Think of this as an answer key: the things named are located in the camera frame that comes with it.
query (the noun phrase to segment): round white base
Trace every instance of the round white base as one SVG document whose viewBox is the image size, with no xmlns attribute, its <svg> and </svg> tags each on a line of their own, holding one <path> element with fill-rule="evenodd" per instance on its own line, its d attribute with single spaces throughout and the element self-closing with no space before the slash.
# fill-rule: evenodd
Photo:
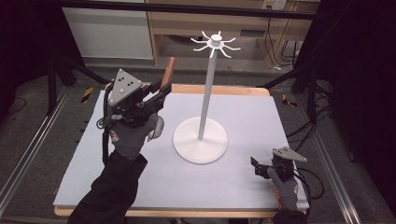
<svg viewBox="0 0 396 224">
<path fill-rule="evenodd" d="M 220 158 L 228 145 L 224 128 L 213 119 L 206 119 L 204 137 L 198 139 L 200 117 L 181 122 L 174 133 L 177 153 L 194 164 L 208 164 Z"/>
</svg>

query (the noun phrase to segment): white cabinet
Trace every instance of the white cabinet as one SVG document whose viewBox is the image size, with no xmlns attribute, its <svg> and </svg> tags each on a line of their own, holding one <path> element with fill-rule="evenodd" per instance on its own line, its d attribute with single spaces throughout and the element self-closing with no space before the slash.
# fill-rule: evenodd
<svg viewBox="0 0 396 224">
<path fill-rule="evenodd" d="M 146 12 L 65 7 L 64 15 L 82 57 L 153 59 Z"/>
</svg>

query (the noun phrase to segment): wire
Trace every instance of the wire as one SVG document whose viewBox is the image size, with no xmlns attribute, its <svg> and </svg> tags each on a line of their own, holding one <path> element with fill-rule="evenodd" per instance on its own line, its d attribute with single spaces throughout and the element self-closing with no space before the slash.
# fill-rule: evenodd
<svg viewBox="0 0 396 224">
<path fill-rule="evenodd" d="M 291 60 L 287 60 L 285 58 L 292 58 L 293 56 L 288 56 L 288 55 L 284 55 L 285 54 L 285 50 L 286 50 L 286 46 L 288 45 L 289 40 L 285 40 L 285 43 L 283 43 L 282 46 L 282 50 L 280 51 L 280 59 L 285 62 L 285 63 L 290 63 Z"/>
<path fill-rule="evenodd" d="M 329 100 L 329 97 L 327 97 L 326 95 L 322 95 L 322 94 L 320 94 L 320 95 L 321 96 L 315 101 L 315 104 L 317 104 L 319 102 L 319 100 L 321 100 L 321 99 Z"/>
<path fill-rule="evenodd" d="M 111 82 L 108 83 L 105 87 L 105 96 L 103 99 L 103 117 L 96 122 L 96 127 L 98 129 L 104 129 L 108 124 L 109 118 L 107 117 L 107 100 L 108 100 L 108 95 L 112 90 L 113 90 L 113 83 Z"/>
<path fill-rule="evenodd" d="M 317 128 L 317 124 L 315 123 L 314 125 L 311 126 L 311 129 L 309 129 L 308 133 L 304 137 L 304 139 L 301 141 L 300 145 L 297 146 L 297 148 L 294 149 L 294 151 L 298 151 L 303 143 L 315 132 L 315 129 Z"/>
<path fill-rule="evenodd" d="M 272 43 L 272 38 L 271 38 L 270 26 L 271 26 L 271 18 L 268 18 L 268 22 L 267 22 L 267 32 L 266 32 L 265 38 L 264 38 L 264 46 L 265 46 L 265 49 L 267 50 L 267 53 L 268 53 L 268 55 L 270 56 L 270 59 L 271 59 L 271 63 L 272 63 L 274 66 L 280 66 L 280 67 L 282 67 L 282 66 L 287 66 L 288 64 L 279 63 L 279 62 L 276 60 L 276 54 L 275 54 L 275 52 L 274 52 L 274 45 L 273 45 L 273 43 Z M 267 36 L 270 38 L 270 43 L 271 43 L 271 47 L 272 47 L 272 52 L 273 52 L 274 61 L 277 63 L 277 65 L 274 64 L 274 61 L 273 61 L 273 59 L 272 59 L 272 57 L 271 57 L 271 53 L 269 52 L 269 50 L 268 50 L 268 48 L 267 48 Z"/>
<path fill-rule="evenodd" d="M 16 97 L 15 99 L 16 99 L 16 100 L 23 100 L 23 105 L 21 106 L 21 108 L 15 110 L 15 111 L 12 111 L 12 112 L 7 113 L 7 115 L 12 115 L 12 114 L 18 113 L 18 112 L 20 112 L 22 109 L 24 109 L 24 108 L 26 107 L 26 104 L 27 104 L 27 103 L 26 103 L 26 100 L 25 100 L 25 99 L 23 99 L 23 98 L 21 98 L 21 97 Z"/>
<path fill-rule="evenodd" d="M 324 190 L 323 181 L 320 179 L 320 177 L 318 175 L 316 175 L 314 172 L 312 172 L 310 170 L 307 170 L 305 168 L 297 168 L 297 172 L 300 174 L 301 172 L 299 172 L 299 171 L 307 172 L 307 173 L 311 174 L 312 176 L 314 176 L 318 180 L 318 182 L 320 183 L 321 192 L 320 192 L 320 194 L 318 196 L 312 196 L 311 195 L 311 199 L 316 200 L 316 199 L 321 198 L 324 195 L 324 191 L 325 190 Z"/>
<path fill-rule="evenodd" d="M 317 116 L 320 115 L 321 113 L 323 113 L 324 111 L 328 111 L 330 108 L 331 108 L 331 107 L 330 107 L 329 105 L 324 106 L 323 108 L 321 108 L 321 109 L 317 112 Z M 309 120 L 307 123 L 305 123 L 305 124 L 304 124 L 302 127 L 300 127 L 298 130 L 296 130 L 296 131 L 294 131 L 294 132 L 292 132 L 292 133 L 286 134 L 286 137 L 289 138 L 289 137 L 294 136 L 295 134 L 297 134 L 297 133 L 301 132 L 302 130 L 308 128 L 310 125 L 312 125 L 312 124 L 314 124 L 314 123 L 316 123 L 316 122 L 318 122 L 318 121 L 321 121 L 321 120 L 324 119 L 326 116 L 327 116 L 327 115 L 325 115 L 325 116 L 322 117 L 321 119 Z"/>
<path fill-rule="evenodd" d="M 297 177 L 305 185 L 306 194 L 307 194 L 306 200 L 308 201 L 308 205 L 309 205 L 309 208 L 306 209 L 305 217 L 306 217 L 306 220 L 308 220 L 309 215 L 311 214 L 311 209 L 312 209 L 312 206 L 311 206 L 311 188 L 309 187 L 308 183 L 306 183 L 306 181 L 304 179 L 302 179 L 299 175 L 294 173 L 294 176 Z"/>
<path fill-rule="evenodd" d="M 314 132 L 315 132 L 317 126 L 316 126 L 316 125 L 313 125 L 312 127 L 314 127 L 314 130 L 311 131 L 311 132 L 308 132 L 308 133 L 306 134 L 306 137 L 304 137 L 303 139 L 300 139 L 300 140 L 289 141 L 289 143 L 303 142 L 303 141 L 305 141 L 307 138 L 310 138 L 310 137 L 312 136 L 312 134 L 314 134 Z"/>
</svg>

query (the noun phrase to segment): human hand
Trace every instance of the human hand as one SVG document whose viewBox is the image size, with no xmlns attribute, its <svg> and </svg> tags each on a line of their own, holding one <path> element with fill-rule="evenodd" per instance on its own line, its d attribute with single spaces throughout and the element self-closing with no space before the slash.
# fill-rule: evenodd
<svg viewBox="0 0 396 224">
<path fill-rule="evenodd" d="M 290 211 L 297 210 L 297 181 L 294 177 L 287 179 L 283 182 L 279 175 L 276 173 L 276 170 L 272 167 L 267 169 L 267 174 L 273 180 L 276 186 L 276 197 L 280 203 L 281 209 L 288 209 Z"/>
<path fill-rule="evenodd" d="M 124 122 L 118 121 L 111 127 L 109 132 L 111 143 L 114 145 L 115 150 L 121 156 L 134 161 L 139 155 L 146 137 L 157 126 L 158 120 L 159 116 L 152 114 L 145 125 L 137 127 L 131 127 Z"/>
</svg>

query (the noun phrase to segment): white tabletop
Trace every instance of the white tabletop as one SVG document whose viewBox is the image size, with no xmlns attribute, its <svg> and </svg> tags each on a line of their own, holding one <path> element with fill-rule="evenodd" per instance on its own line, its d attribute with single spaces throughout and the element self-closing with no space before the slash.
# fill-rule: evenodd
<svg viewBox="0 0 396 224">
<path fill-rule="evenodd" d="M 102 117 L 102 92 L 92 118 L 64 175 L 54 205 L 74 207 L 90 190 L 102 172 L 102 130 L 96 121 Z M 132 209 L 262 210 L 277 209 L 275 186 L 271 180 L 254 174 L 250 157 L 271 164 L 272 149 L 288 142 L 270 96 L 212 94 L 208 117 L 226 130 L 229 145 L 225 154 L 207 165 L 182 159 L 173 146 L 173 133 L 185 119 L 199 117 L 202 94 L 170 93 L 160 116 L 165 120 L 160 138 L 146 143 L 142 154 L 148 166 L 139 179 Z M 301 182 L 299 209 L 308 208 Z"/>
</svg>

